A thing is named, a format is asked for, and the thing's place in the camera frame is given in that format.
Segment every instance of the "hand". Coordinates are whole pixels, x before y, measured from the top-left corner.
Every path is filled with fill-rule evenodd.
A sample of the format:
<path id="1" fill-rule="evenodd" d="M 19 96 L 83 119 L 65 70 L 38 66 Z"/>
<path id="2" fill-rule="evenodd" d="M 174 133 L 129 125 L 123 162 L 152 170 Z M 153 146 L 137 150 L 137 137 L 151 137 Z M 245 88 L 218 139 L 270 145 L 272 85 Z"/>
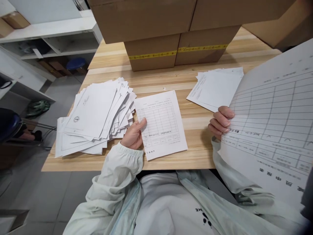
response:
<path id="1" fill-rule="evenodd" d="M 121 140 L 121 145 L 137 150 L 142 145 L 142 136 L 140 129 L 147 124 L 147 120 L 144 117 L 139 123 L 135 121 L 126 131 L 124 138 Z"/>
<path id="2" fill-rule="evenodd" d="M 234 112 L 227 106 L 220 106 L 218 112 L 213 114 L 210 120 L 208 128 L 213 132 L 214 136 L 221 140 L 222 134 L 229 131 L 230 121 L 227 118 L 233 118 L 235 116 Z"/>

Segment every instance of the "document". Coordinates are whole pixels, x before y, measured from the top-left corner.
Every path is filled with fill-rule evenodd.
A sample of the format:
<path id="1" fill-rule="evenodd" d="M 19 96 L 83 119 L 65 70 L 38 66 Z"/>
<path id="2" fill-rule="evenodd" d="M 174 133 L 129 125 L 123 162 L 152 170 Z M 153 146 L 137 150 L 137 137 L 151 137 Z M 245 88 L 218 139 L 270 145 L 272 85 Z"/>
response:
<path id="1" fill-rule="evenodd" d="M 135 98 L 121 77 L 84 88 L 75 96 L 69 117 L 58 119 L 55 156 L 102 154 L 107 142 L 123 138 L 132 124 Z"/>
<path id="2" fill-rule="evenodd" d="M 244 75 L 230 108 L 222 158 L 300 210 L 313 163 L 313 39 Z"/>
<path id="3" fill-rule="evenodd" d="M 243 75 L 242 67 L 199 72 L 187 100 L 217 112 L 218 107 L 229 106 Z"/>
<path id="4" fill-rule="evenodd" d="M 99 137 L 105 122 L 103 117 L 107 117 L 115 93 L 116 89 L 109 84 L 91 85 L 70 116 L 65 132 Z"/>
<path id="5" fill-rule="evenodd" d="M 175 91 L 135 99 L 135 107 L 138 120 L 147 119 L 141 133 L 148 161 L 188 149 Z"/>

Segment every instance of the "yellow packing tape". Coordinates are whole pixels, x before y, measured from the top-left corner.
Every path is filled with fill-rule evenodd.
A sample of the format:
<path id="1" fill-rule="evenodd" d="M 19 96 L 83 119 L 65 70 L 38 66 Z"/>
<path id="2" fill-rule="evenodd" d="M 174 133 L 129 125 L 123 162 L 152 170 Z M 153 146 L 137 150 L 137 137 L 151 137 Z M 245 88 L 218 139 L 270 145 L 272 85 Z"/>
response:
<path id="1" fill-rule="evenodd" d="M 177 53 L 177 51 L 170 51 L 170 52 L 160 52 L 160 53 L 145 54 L 145 55 L 130 55 L 130 56 L 128 56 L 128 58 L 129 58 L 129 60 L 148 59 L 148 58 L 156 58 L 156 57 L 176 55 L 176 53 Z"/>
<path id="2" fill-rule="evenodd" d="M 213 46 L 200 46 L 200 47 L 180 47 L 177 52 L 189 52 L 189 51 L 207 51 L 207 50 L 222 50 L 225 49 L 228 44 L 213 45 Z"/>

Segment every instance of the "white shirt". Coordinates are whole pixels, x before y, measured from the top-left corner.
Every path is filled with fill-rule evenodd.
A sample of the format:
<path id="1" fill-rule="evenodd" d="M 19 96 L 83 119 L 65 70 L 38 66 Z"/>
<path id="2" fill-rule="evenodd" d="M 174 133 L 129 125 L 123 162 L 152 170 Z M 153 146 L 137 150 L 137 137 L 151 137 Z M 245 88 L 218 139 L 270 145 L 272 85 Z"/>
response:
<path id="1" fill-rule="evenodd" d="M 140 182 L 143 201 L 134 235 L 218 234 L 199 203 L 180 184 L 176 173 L 151 174 Z"/>

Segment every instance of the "stack of papers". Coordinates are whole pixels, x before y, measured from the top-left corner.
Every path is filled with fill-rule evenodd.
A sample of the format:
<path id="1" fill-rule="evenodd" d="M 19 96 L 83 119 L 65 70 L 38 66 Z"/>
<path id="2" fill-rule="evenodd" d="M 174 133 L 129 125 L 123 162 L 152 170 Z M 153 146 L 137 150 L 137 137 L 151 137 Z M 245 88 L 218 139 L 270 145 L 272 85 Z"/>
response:
<path id="1" fill-rule="evenodd" d="M 217 112 L 218 107 L 231 104 L 243 76 L 242 67 L 199 72 L 196 76 L 198 82 L 187 96 L 187 100 Z"/>
<path id="2" fill-rule="evenodd" d="M 76 95 L 70 115 L 58 119 L 55 157 L 102 154 L 108 141 L 123 138 L 133 123 L 135 98 L 121 77 L 84 88 Z"/>

